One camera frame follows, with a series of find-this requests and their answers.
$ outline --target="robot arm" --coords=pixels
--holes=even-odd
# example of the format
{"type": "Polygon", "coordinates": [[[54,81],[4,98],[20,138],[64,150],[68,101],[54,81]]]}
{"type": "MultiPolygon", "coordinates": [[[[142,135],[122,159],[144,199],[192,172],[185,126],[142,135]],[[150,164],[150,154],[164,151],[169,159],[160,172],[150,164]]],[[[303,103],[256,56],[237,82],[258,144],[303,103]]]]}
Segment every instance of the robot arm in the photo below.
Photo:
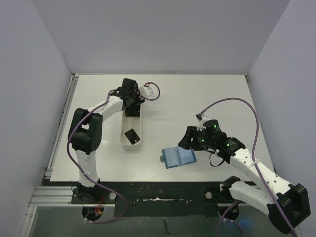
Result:
{"type": "MultiPolygon", "coordinates": [[[[116,112],[122,110],[125,110],[127,116],[137,116],[140,105],[145,102],[140,96],[148,97],[152,94],[153,91],[149,86],[145,85],[138,88],[136,81],[125,78],[122,86],[111,92],[108,103],[92,113],[91,116],[84,121],[84,126],[79,127],[74,134],[71,144],[77,155],[78,163],[83,168],[85,174],[94,182],[99,182],[99,176],[96,171],[95,153],[102,139],[102,123],[116,112]]],[[[88,109],[76,109],[68,137],[74,127],[87,113],[104,103],[105,101],[102,101],[88,109]]],[[[87,180],[80,172],[77,184],[78,190],[93,197],[95,196],[94,187],[95,184],[87,180]]]]}
{"type": "Polygon", "coordinates": [[[212,149],[217,156],[237,168],[250,178],[259,189],[247,185],[237,177],[230,177],[220,184],[221,194],[244,201],[268,215],[272,224],[282,233],[290,229],[285,223],[268,190],[263,184],[255,163],[258,165],[265,181],[272,190],[286,217],[292,226],[297,227],[310,214],[308,193],[304,186],[294,186],[268,169],[259,159],[253,161],[250,151],[234,137],[227,137],[222,132],[217,120],[209,120],[205,115],[197,115],[198,127],[188,126],[184,138],[178,144],[184,149],[203,151],[212,149]]]}

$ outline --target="metal frame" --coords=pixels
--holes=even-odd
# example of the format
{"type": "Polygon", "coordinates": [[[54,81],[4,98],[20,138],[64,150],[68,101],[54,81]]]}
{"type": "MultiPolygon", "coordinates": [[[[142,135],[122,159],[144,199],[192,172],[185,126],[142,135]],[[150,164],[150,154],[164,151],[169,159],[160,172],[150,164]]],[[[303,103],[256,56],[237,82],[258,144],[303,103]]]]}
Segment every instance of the metal frame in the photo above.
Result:
{"type": "Polygon", "coordinates": [[[57,135],[56,135],[54,146],[53,146],[51,156],[50,156],[50,159],[49,159],[49,162],[47,165],[47,169],[54,167],[55,158],[56,158],[56,151],[58,150],[59,145],[60,145],[60,138],[61,138],[63,131],[64,131],[64,128],[65,128],[66,118],[67,118],[67,115],[69,113],[70,105],[71,105],[71,102],[73,100],[73,96],[75,93],[78,79],[79,79],[79,74],[72,74],[71,81],[70,81],[69,88],[68,88],[68,92],[67,92],[65,105],[64,105],[64,108],[63,108],[63,111],[61,114],[61,118],[59,121],[57,135]]]}

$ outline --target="black base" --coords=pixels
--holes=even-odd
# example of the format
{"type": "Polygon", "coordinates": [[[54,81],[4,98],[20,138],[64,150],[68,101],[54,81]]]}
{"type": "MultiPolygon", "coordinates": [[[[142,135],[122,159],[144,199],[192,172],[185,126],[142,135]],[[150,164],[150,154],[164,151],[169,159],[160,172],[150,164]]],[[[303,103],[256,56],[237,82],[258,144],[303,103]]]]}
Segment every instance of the black base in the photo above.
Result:
{"type": "MultiPolygon", "coordinates": [[[[206,198],[207,192],[212,193],[212,197],[217,203],[234,202],[233,199],[220,195],[220,182],[101,182],[101,184],[114,189],[126,198],[128,212],[125,216],[218,216],[217,204],[213,199],[206,198]],[[156,198],[169,200],[151,200],[156,198]]],[[[72,183],[49,182],[48,180],[43,182],[43,186],[71,185],[72,183]]],[[[125,202],[119,197],[113,201],[109,199],[110,193],[105,191],[103,194],[105,195],[104,203],[115,202],[115,216],[120,215],[125,210],[125,202]]],[[[74,189],[72,203],[99,204],[93,199],[78,196],[77,189],[74,189]]]]}
{"type": "Polygon", "coordinates": [[[73,196],[71,199],[72,204],[101,204],[101,196],[104,196],[104,201],[102,204],[113,204],[115,203],[115,199],[110,199],[110,193],[107,190],[100,189],[98,192],[98,197],[90,196],[85,193],[82,193],[75,188],[73,191],[73,196]]]}

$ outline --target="black bracket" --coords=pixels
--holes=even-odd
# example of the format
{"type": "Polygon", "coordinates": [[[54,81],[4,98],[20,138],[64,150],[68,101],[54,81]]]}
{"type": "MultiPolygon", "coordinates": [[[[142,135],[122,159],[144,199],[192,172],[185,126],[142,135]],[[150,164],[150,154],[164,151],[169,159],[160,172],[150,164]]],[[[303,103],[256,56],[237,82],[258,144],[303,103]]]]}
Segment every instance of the black bracket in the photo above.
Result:
{"type": "MultiPolygon", "coordinates": [[[[84,116],[88,114],[88,110],[78,108],[75,110],[74,117],[70,126],[68,133],[68,138],[70,134],[76,127],[76,125],[83,119],[84,116]]],[[[71,144],[73,149],[85,152],[87,155],[92,151],[97,150],[101,143],[102,137],[102,122],[103,116],[101,114],[91,114],[84,122],[83,125],[89,123],[89,129],[85,129],[82,125],[75,132],[71,144]]]]}
{"type": "MultiPolygon", "coordinates": [[[[289,184],[290,190],[285,194],[278,193],[277,202],[280,204],[286,217],[295,228],[311,214],[310,202],[306,188],[297,184],[289,184]]],[[[290,228],[281,216],[275,204],[268,204],[269,219],[271,223],[282,233],[290,233],[290,228]]]]}

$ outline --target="cable tie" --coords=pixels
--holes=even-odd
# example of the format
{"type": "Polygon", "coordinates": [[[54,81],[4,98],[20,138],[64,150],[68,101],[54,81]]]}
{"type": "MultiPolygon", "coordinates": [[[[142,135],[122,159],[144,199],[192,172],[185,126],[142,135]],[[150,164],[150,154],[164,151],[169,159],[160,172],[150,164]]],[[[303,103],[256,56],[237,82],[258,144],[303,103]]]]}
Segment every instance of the cable tie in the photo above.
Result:
{"type": "Polygon", "coordinates": [[[260,159],[256,159],[253,163],[251,163],[249,169],[251,169],[258,162],[260,162],[260,159]]]}

